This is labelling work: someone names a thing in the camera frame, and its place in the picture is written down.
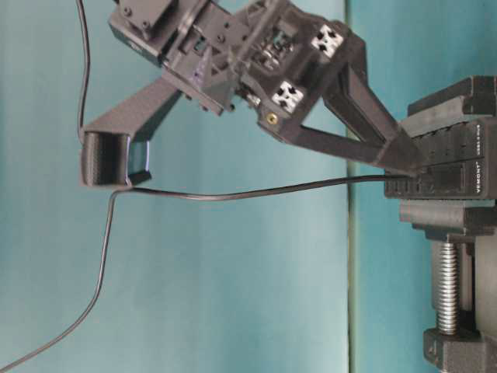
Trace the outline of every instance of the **black robotic arm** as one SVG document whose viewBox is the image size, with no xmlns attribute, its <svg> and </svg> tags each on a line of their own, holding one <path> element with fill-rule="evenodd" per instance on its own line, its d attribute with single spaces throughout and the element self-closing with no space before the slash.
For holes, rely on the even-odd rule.
<svg viewBox="0 0 497 373">
<path fill-rule="evenodd" d="M 82 180 L 127 189 L 151 177 L 148 147 L 182 92 L 221 115 L 241 96 L 279 141 L 414 176 L 422 155 L 367 83 L 366 45 L 339 21 L 287 0 L 234 15 L 211 0 L 121 0 L 116 37 L 162 77 L 85 126 Z M 319 99 L 356 135 L 303 125 Z"/>
</svg>

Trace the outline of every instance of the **screw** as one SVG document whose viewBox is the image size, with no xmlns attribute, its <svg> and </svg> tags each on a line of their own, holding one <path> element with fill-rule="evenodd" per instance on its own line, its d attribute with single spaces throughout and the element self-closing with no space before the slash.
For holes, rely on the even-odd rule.
<svg viewBox="0 0 497 373">
<path fill-rule="evenodd" d="M 445 242 L 441 245 L 439 271 L 437 327 L 442 334 L 453 336 L 459 321 L 459 268 L 455 244 Z"/>
<path fill-rule="evenodd" d="M 266 117 L 267 123 L 276 126 L 278 124 L 278 116 L 275 113 L 270 113 Z"/>
</svg>

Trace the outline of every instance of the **teal backdrop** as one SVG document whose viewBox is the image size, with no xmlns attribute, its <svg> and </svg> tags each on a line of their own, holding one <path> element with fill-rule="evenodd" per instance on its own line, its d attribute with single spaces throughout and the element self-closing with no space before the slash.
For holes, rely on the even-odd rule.
<svg viewBox="0 0 497 373">
<path fill-rule="evenodd" d="M 370 84 L 397 119 L 407 105 L 469 75 L 497 75 L 497 2 L 349 0 L 368 46 Z M 375 172 L 358 166 L 355 173 Z M 381 185 L 353 188 L 352 371 L 435 372 L 422 357 L 431 308 L 429 242 L 398 222 Z"/>
<path fill-rule="evenodd" d="M 85 4 L 91 120 L 160 71 L 113 39 L 113 2 Z M 342 0 L 298 4 L 344 17 Z M 2 0 L 0 365 L 62 331 L 93 292 L 109 192 L 79 184 L 81 75 L 74 1 Z M 330 118 L 319 107 L 311 120 L 344 133 Z M 151 156 L 150 187 L 201 193 L 346 174 L 343 160 L 274 141 L 243 103 L 220 119 L 180 102 Z M 347 213 L 345 187 L 227 204 L 123 197 L 101 301 L 17 371 L 345 373 Z"/>
</svg>

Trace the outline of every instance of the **metal rod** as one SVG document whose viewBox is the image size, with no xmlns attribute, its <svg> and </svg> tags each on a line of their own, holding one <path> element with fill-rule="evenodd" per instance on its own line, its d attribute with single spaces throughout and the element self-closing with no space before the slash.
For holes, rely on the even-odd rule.
<svg viewBox="0 0 497 373">
<path fill-rule="evenodd" d="M 437 327 L 447 336 L 457 333 L 459 316 L 459 263 L 457 246 L 442 243 L 440 246 L 440 274 Z"/>
</svg>

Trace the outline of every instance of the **wire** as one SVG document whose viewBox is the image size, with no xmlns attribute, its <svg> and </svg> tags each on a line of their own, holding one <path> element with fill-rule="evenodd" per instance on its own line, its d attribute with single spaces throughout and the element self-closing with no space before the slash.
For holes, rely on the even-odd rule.
<svg viewBox="0 0 497 373">
<path fill-rule="evenodd" d="M 82 3 L 82 0 L 76 0 L 76 4 L 78 6 L 78 15 L 79 21 L 81 23 L 82 28 L 82 38 L 83 38 L 83 48 L 85 54 L 85 70 L 83 74 L 83 84 L 81 89 L 81 96 L 79 100 L 79 108 L 78 108 L 78 137 L 80 141 L 82 141 L 82 133 L 81 129 L 84 124 L 84 112 L 85 112 L 85 104 L 86 104 L 86 95 L 88 92 L 88 84 L 89 84 L 89 72 L 90 72 L 90 50 L 89 50 L 89 38 L 88 38 L 88 26 L 86 23 L 85 16 L 85 8 Z M 354 183 L 365 183 L 365 182 L 381 182 L 386 180 L 398 180 L 403 179 L 403 176 L 385 176 L 385 175 L 373 175 L 373 176 L 358 176 L 358 177 L 348 177 L 342 179 L 331 179 L 331 180 L 322 180 L 316 181 L 313 183 L 306 184 L 298 184 L 292 186 L 283 186 L 280 188 L 273 189 L 264 189 L 264 190 L 253 190 L 249 192 L 242 193 L 230 193 L 230 194 L 193 194 L 193 193 L 180 193 L 180 192 L 171 192 L 166 190 L 154 190 L 154 189 L 145 189 L 145 188 L 135 188 L 131 190 L 118 190 L 112 193 L 109 199 L 109 207 L 107 211 L 107 222 L 105 233 L 103 236 L 103 245 L 102 245 L 102 253 L 100 259 L 99 266 L 99 275 L 96 282 L 95 293 L 93 294 L 90 303 L 86 307 L 85 311 L 74 321 L 62 334 L 56 336 L 51 341 L 45 343 L 43 346 L 38 347 L 36 350 L 28 353 L 27 355 L 21 357 L 20 359 L 12 362 L 9 365 L 6 365 L 2 369 L 0 369 L 0 373 L 6 373 L 11 369 L 17 367 L 18 365 L 34 358 L 35 356 L 41 354 L 42 352 L 48 350 L 55 344 L 59 343 L 66 336 L 71 334 L 79 325 L 81 325 L 89 315 L 89 313 L 95 307 L 96 302 L 99 300 L 100 292 L 103 286 L 103 278 L 105 276 L 106 270 L 106 261 L 107 261 L 107 253 L 109 249 L 109 238 L 110 238 L 110 230 L 112 228 L 113 216 L 114 216 L 114 208 L 116 206 L 116 199 L 121 194 L 125 193 L 135 193 L 135 194 L 144 194 L 148 196 L 156 196 L 156 197 L 166 197 L 166 198 L 177 198 L 181 200 L 197 200 L 204 202 L 215 202 L 215 201 L 227 201 L 227 200 L 244 200 L 249 198 L 259 198 L 259 197 L 268 197 L 275 196 L 278 194 L 286 194 L 286 193 L 295 193 L 303 190 L 313 190 L 324 187 L 332 187 L 336 185 L 342 184 L 354 184 Z"/>
<path fill-rule="evenodd" d="M 43 346 L 37 348 L 33 352 L 30 352 L 24 357 L 21 357 L 19 360 L 12 362 L 11 364 L 0 369 L 0 373 L 6 373 L 11 369 L 17 367 L 18 365 L 32 359 L 33 357 L 41 354 L 45 350 L 48 350 L 53 345 L 59 343 L 66 336 L 71 334 L 83 321 L 85 321 L 88 314 L 95 307 L 96 302 L 99 299 L 100 291 L 102 290 L 103 278 L 106 270 L 106 260 L 107 253 L 109 248 L 109 238 L 110 238 L 110 230 L 112 228 L 113 223 L 113 215 L 114 208 L 116 205 L 116 199 L 121 194 L 144 194 L 148 196 L 155 197 L 165 197 L 165 198 L 176 198 L 180 200 L 197 200 L 203 202 L 219 202 L 219 201 L 227 201 L 227 200 L 244 200 L 249 198 L 260 198 L 260 197 L 268 197 L 275 196 L 277 194 L 287 194 L 287 193 L 295 193 L 303 190 L 313 190 L 320 189 L 325 187 L 332 187 L 336 185 L 343 184 L 354 184 L 354 183 L 365 183 L 365 182 L 382 182 L 386 180 L 397 180 L 401 179 L 403 176 L 385 176 L 385 175 L 377 175 L 377 176 L 358 176 L 358 177 L 348 177 L 342 179 L 330 179 L 330 180 L 322 180 L 316 181 L 313 183 L 306 184 L 298 184 L 291 186 L 283 186 L 280 188 L 273 189 L 264 189 L 264 190 L 253 190 L 249 192 L 242 193 L 230 193 L 230 194 L 193 194 L 193 193 L 180 193 L 180 192 L 171 192 L 166 190 L 154 190 L 154 189 L 145 189 L 145 188 L 135 188 L 131 190 L 118 190 L 112 193 L 109 199 L 109 209 L 107 211 L 107 222 L 105 228 L 105 234 L 103 236 L 103 246 L 102 246 L 102 254 L 100 260 L 99 267 L 99 275 L 98 280 L 96 282 L 95 293 L 86 307 L 85 311 L 76 319 L 76 321 L 71 324 L 61 335 L 56 336 L 50 342 L 45 343 Z"/>
<path fill-rule="evenodd" d="M 82 128 L 85 124 L 85 105 L 86 105 L 86 96 L 88 94 L 88 85 L 90 79 L 90 68 L 91 68 L 92 59 L 90 55 L 90 43 L 88 37 L 88 24 L 86 23 L 85 6 L 83 5 L 82 0 L 76 0 L 76 5 L 78 6 L 78 17 L 79 17 L 79 23 L 81 24 L 84 66 L 85 66 L 83 71 L 83 83 L 79 95 L 78 123 L 77 123 L 76 133 L 78 135 L 79 141 L 83 143 Z"/>
</svg>

